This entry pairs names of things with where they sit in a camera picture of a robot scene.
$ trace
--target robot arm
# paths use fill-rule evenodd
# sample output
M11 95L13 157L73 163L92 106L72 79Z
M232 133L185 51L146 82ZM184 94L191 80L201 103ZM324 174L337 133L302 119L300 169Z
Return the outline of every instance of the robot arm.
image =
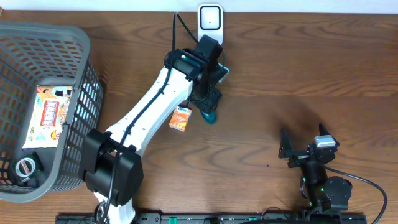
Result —
M161 88L166 79L167 72L167 68L162 68L156 82L137 103L137 105L133 107L125 117L106 130L112 133L111 138L113 140L120 142L126 127ZM124 142L124 147L127 148L130 145L135 146L136 154L142 157L150 139L159 129L160 125L176 106L188 99L192 91L192 83L192 81L186 79L186 74L172 68L169 82L164 89L163 94L159 95L159 97L135 123L134 127L131 129L131 133L127 136Z
M130 223L134 218L131 198L144 178L141 157L150 139L174 108L182 101L189 100L205 114L217 109L222 94L215 85L221 83L229 72L217 62L221 52L221 45L206 35L194 49L169 52L164 61L165 67L138 104L105 133L92 129L86 135L78 175L100 202L108 200L106 195L110 188L112 168L118 163L108 212L111 224ZM168 64L171 61L169 57L174 58L172 65ZM126 127L160 90L169 68L169 80L162 94L139 117L120 146ZM117 160L111 153L120 147L121 156Z

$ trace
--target colorful food package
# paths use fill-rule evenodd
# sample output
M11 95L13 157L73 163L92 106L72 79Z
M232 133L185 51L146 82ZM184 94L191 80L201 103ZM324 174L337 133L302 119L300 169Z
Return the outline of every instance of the colorful food package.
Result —
M32 118L23 149L56 147L72 93L71 86L37 86Z
M179 131L185 131L189 117L191 116L192 110L190 108L178 106L174 109L172 119L170 120L169 126Z

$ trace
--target small orange box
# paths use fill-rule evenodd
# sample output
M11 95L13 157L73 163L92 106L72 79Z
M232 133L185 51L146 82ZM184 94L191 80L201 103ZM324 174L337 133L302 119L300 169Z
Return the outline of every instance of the small orange box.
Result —
M189 117L191 116L192 110L178 106L174 109L172 119L170 120L170 127L175 128L179 131L185 131Z

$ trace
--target white wall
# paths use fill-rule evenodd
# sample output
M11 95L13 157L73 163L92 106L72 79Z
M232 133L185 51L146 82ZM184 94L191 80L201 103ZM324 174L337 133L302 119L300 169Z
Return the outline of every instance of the white wall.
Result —
M5 10L196 11L219 3L226 12L398 13L398 0L0 0Z

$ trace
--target blue object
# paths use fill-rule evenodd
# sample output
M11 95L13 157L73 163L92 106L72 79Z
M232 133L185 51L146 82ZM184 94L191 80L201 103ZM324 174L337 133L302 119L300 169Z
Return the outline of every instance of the blue object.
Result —
M175 217L170 217L170 218L169 218L169 224L177 224L177 218L175 218Z
M200 111L201 116L203 117L203 119L205 119L205 121L212 125L215 124L217 122L217 116L216 116L216 112L211 112L210 114L206 114L203 111Z

